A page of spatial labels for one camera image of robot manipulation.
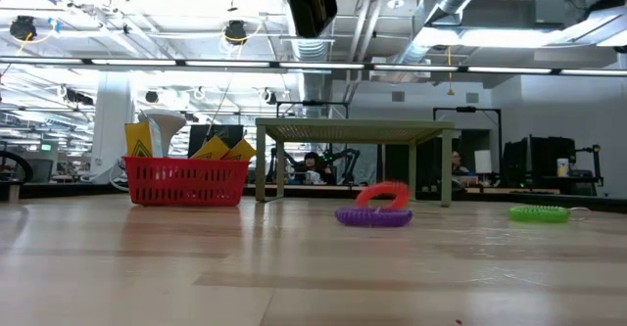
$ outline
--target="purple slinky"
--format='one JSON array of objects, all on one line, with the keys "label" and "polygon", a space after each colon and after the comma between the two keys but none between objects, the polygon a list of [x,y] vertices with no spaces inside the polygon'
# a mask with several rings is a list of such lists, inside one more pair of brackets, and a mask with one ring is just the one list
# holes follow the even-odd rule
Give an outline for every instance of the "purple slinky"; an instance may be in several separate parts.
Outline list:
[{"label": "purple slinky", "polygon": [[359,227],[402,227],[412,217],[410,210],[340,208],[335,211],[340,223]]}]

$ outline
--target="white wall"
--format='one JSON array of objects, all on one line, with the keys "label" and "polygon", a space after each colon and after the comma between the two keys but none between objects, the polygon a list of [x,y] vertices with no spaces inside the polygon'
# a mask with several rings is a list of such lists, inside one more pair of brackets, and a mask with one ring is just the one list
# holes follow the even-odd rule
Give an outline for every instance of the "white wall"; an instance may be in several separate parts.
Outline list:
[{"label": "white wall", "polygon": [[[598,191],[627,197],[625,78],[517,76],[492,90],[492,102],[503,110],[504,143],[533,134],[572,138],[577,148],[601,145],[605,186]],[[578,154],[577,165],[592,170],[592,154]]]},{"label": "white wall", "polygon": [[[453,84],[455,95],[448,95],[449,84],[433,86],[430,83],[389,84],[384,82],[362,82],[351,103],[350,118],[354,119],[406,119],[431,120],[435,107],[490,108],[490,90],[483,89],[478,82],[458,82]],[[333,100],[340,101],[344,94],[345,82],[333,82]],[[392,102],[393,91],[405,91],[403,103]],[[466,104],[466,92],[479,94],[479,103]],[[496,126],[483,114],[457,114],[439,111],[439,120],[454,121],[458,129],[494,129]]]}]

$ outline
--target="small table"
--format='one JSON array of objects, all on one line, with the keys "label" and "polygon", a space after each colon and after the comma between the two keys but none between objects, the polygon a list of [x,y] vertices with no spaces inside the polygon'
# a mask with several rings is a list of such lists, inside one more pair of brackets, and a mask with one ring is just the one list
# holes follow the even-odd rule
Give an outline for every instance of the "small table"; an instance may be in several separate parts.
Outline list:
[{"label": "small table", "polygon": [[451,153],[455,125],[450,121],[261,118],[257,125],[255,194],[265,202],[265,136],[276,141],[276,194],[283,196],[286,142],[384,144],[410,146],[410,198],[415,200],[416,145],[442,135],[442,206],[451,205]]}]

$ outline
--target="pillar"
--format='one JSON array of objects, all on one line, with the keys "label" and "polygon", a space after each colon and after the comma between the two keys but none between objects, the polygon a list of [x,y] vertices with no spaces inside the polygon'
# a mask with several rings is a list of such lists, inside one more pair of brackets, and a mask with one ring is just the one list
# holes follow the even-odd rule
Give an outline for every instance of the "pillar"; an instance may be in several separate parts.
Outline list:
[{"label": "pillar", "polygon": [[133,101],[128,72],[100,72],[90,169],[95,184],[109,183],[109,169],[126,153],[124,125],[134,120]]}]

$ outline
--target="table leg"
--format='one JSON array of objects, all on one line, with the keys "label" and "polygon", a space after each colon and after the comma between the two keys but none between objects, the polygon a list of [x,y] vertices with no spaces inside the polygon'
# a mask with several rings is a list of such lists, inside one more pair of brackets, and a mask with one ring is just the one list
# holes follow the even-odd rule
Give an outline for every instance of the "table leg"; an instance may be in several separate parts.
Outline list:
[{"label": "table leg", "polygon": [[265,202],[265,126],[257,125],[257,168],[255,170],[255,197]]},{"label": "table leg", "polygon": [[410,200],[415,200],[415,184],[416,184],[416,145],[410,144]]},{"label": "table leg", "polygon": [[282,141],[276,142],[276,197],[282,198],[285,184],[285,144]]},{"label": "table leg", "polygon": [[447,208],[451,205],[451,176],[453,164],[451,154],[453,153],[453,131],[444,130],[442,132],[442,206]]}]

